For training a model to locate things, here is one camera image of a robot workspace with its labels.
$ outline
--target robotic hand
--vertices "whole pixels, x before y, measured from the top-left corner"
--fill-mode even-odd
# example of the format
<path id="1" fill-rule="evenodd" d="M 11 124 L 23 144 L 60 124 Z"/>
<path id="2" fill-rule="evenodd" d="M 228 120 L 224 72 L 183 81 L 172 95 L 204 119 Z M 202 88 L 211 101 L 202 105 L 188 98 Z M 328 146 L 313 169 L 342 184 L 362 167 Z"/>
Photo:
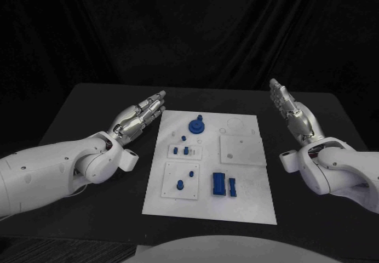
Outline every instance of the robotic hand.
<path id="1" fill-rule="evenodd" d="M 316 117 L 287 88 L 270 81 L 271 99 L 303 146 L 280 155 L 289 173 L 300 171 L 310 189 L 351 198 L 379 213 L 379 152 L 358 152 L 346 142 L 326 138 Z"/>
<path id="2" fill-rule="evenodd" d="M 127 108 L 107 132 L 26 149 L 0 159 L 0 216 L 34 210 L 83 186 L 103 183 L 119 167 L 133 170 L 139 156 L 123 147 L 165 111 L 165 95 L 162 91 Z"/>

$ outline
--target blue rectangular block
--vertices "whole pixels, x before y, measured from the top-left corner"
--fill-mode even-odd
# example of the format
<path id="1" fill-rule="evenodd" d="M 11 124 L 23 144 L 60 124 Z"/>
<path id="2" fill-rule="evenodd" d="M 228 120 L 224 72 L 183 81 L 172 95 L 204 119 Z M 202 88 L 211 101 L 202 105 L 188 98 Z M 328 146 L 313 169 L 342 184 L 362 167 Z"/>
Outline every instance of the blue rectangular block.
<path id="1" fill-rule="evenodd" d="M 232 196 L 232 197 L 237 197 L 235 178 L 230 178 L 230 187 L 231 187 L 231 196 Z"/>
<path id="2" fill-rule="evenodd" d="M 214 195 L 227 195 L 224 173 L 214 173 Z"/>

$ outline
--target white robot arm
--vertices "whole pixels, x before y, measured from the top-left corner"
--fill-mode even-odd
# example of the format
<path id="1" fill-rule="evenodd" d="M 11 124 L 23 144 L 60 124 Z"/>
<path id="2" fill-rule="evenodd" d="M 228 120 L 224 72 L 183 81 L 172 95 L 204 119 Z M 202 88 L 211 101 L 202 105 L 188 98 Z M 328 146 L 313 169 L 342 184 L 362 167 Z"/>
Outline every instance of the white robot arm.
<path id="1" fill-rule="evenodd" d="M 346 142 L 326 138 L 312 111 L 276 79 L 270 81 L 270 88 L 271 99 L 303 146 L 300 151 L 280 155 L 286 171 L 300 171 L 319 195 L 343 196 L 379 213 L 379 153 L 358 152 Z"/>
<path id="2" fill-rule="evenodd" d="M 120 167 L 132 171 L 139 155 L 123 147 L 165 111 L 166 92 L 155 94 L 114 119 L 107 132 L 26 149 L 0 159 L 0 216 L 34 210 L 103 183 Z"/>

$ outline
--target blue object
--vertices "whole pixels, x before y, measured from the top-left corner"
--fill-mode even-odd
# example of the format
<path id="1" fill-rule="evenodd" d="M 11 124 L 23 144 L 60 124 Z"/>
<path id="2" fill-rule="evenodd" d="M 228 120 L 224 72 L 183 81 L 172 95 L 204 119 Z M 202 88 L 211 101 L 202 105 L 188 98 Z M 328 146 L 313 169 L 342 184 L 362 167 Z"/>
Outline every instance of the blue object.
<path id="1" fill-rule="evenodd" d="M 182 180 L 178 181 L 176 188 L 178 188 L 179 190 L 183 190 L 185 184 L 183 184 L 183 181 L 182 181 Z"/>
<path id="2" fill-rule="evenodd" d="M 227 195 L 224 173 L 214 173 L 214 195 Z"/>
<path id="3" fill-rule="evenodd" d="M 204 116 L 199 115 L 198 116 L 198 119 L 195 119 L 189 125 L 188 125 L 188 128 L 189 128 L 189 131 L 194 133 L 194 134 L 199 134 L 204 132 L 204 129 L 205 129 L 205 125 L 204 125 Z"/>
<path id="4" fill-rule="evenodd" d="M 230 186 L 231 186 L 231 196 L 232 196 L 232 197 L 237 197 L 235 178 L 230 178 Z"/>

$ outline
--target black table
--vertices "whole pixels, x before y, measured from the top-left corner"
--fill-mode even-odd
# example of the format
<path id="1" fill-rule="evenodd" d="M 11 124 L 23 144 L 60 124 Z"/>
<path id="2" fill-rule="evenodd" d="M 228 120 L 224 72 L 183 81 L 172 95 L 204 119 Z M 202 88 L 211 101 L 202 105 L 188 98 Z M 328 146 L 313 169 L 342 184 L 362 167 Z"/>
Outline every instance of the black table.
<path id="1" fill-rule="evenodd" d="M 300 173 L 284 171 L 279 155 L 299 150 L 300 145 L 268 92 L 80 84 L 41 144 L 80 140 L 107 130 L 120 111 L 162 89 L 168 91 L 170 110 L 258 116 L 279 225 L 142 214 L 159 118 L 129 145 L 140 156 L 134 170 L 126 173 L 119 169 L 113 178 L 100 185 L 90 185 L 83 194 L 2 221 L 0 235 L 96 239 L 140 245 L 158 245 L 191 236 L 241 235 L 294 244 L 330 256 L 379 259 L 378 242 L 372 241 L 379 237 L 379 215 L 346 198 L 316 195 Z M 313 110 L 326 136 L 346 141 L 356 150 L 366 150 L 338 98 L 329 93 L 293 92 L 293 95 Z"/>

